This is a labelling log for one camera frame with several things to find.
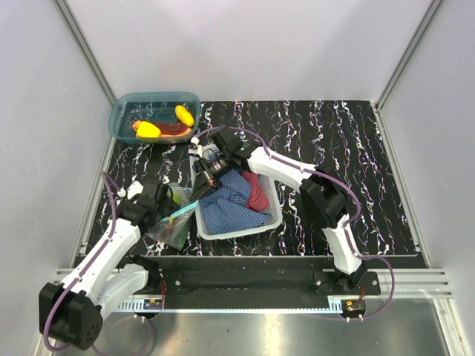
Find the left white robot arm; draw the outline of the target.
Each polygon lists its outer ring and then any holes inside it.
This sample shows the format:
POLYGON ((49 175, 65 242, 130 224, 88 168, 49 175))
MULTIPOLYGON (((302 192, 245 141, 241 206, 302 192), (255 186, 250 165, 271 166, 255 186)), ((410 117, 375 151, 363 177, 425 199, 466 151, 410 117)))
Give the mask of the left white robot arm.
POLYGON ((109 226, 84 260, 39 292, 39 331, 52 352, 89 349, 105 320, 131 295, 165 288, 159 263, 146 257, 131 257, 119 274, 112 271, 156 223, 179 208, 171 186, 135 182, 111 208, 109 226))

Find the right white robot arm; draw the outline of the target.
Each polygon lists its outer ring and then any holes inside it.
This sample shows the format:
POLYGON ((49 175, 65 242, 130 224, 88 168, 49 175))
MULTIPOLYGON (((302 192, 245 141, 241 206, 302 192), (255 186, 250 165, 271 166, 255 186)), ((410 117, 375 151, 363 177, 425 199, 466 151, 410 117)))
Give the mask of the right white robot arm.
POLYGON ((333 256, 335 271, 323 287, 342 294, 360 291, 367 274, 364 258, 355 247, 350 223, 350 203, 361 205, 355 194, 332 174, 315 165, 286 158, 267 147, 256 133, 243 141, 238 128, 226 125, 209 129, 220 156, 207 160, 200 144, 201 134, 191 138, 189 155, 194 157, 195 174, 191 198, 198 200, 214 193, 219 179, 233 168, 267 176, 297 191, 305 213, 322 229, 333 256))

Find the fake yellow banana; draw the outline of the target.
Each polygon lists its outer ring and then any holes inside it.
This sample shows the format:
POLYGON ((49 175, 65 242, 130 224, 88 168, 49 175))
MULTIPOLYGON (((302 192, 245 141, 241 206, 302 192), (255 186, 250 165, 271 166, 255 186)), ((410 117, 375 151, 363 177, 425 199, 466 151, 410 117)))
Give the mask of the fake yellow banana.
POLYGON ((183 105, 177 105, 174 109, 175 115, 180 122, 187 127, 193 127, 195 124, 194 116, 183 105))

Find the fake yellow lemon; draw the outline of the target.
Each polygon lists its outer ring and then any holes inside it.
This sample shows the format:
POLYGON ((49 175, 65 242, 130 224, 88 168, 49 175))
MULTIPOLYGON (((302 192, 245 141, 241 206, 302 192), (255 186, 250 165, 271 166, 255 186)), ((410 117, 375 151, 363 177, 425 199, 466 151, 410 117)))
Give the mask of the fake yellow lemon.
POLYGON ((156 139, 161 136, 161 130, 150 122, 137 121, 133 127, 136 132, 136 137, 140 139, 156 139))

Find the fake carrot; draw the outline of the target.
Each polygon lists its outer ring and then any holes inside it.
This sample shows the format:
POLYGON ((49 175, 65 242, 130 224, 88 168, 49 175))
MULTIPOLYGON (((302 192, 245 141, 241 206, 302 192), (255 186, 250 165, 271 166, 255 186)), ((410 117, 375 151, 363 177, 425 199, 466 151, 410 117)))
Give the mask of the fake carrot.
POLYGON ((184 125, 181 122, 152 123, 152 124, 156 125, 161 130, 161 136, 160 137, 184 136, 186 134, 191 133, 191 128, 187 127, 186 125, 184 125))

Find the fake green cucumber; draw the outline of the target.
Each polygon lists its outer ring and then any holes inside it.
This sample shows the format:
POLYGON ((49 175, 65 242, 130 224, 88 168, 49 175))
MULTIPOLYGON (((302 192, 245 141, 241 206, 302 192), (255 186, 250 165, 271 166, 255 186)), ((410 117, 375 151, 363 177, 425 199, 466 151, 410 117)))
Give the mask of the fake green cucumber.
POLYGON ((176 242, 176 249, 177 250, 182 250, 184 248, 184 245, 186 244, 186 241, 188 240, 189 237, 189 229, 188 228, 183 228, 176 236, 175 242, 176 242))

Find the clear zip top bag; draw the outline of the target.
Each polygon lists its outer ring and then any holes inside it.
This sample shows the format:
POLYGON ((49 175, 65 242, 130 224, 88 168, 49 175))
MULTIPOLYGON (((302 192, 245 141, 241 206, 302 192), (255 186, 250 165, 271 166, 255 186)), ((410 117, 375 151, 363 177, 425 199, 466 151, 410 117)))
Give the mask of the clear zip top bag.
POLYGON ((157 222, 156 225, 153 228, 151 228, 149 232, 146 233, 145 235, 155 241, 166 244, 170 248, 176 249, 176 242, 175 242, 176 236, 183 228, 190 229, 191 218, 193 217, 195 209, 197 207, 197 201, 195 202, 190 201, 191 188, 185 188, 185 187, 179 186, 177 183, 170 183, 168 186, 170 187, 171 192, 168 193, 167 197, 171 197, 172 199, 173 199, 174 189, 176 188, 187 189, 189 191, 188 202, 186 205, 183 205, 183 206, 179 206, 176 202, 174 202, 174 212, 170 216, 162 218, 161 221, 157 222), (163 236, 161 234, 162 229, 166 224, 173 224, 179 229, 179 231, 177 232, 175 236, 167 238, 167 236, 163 236))

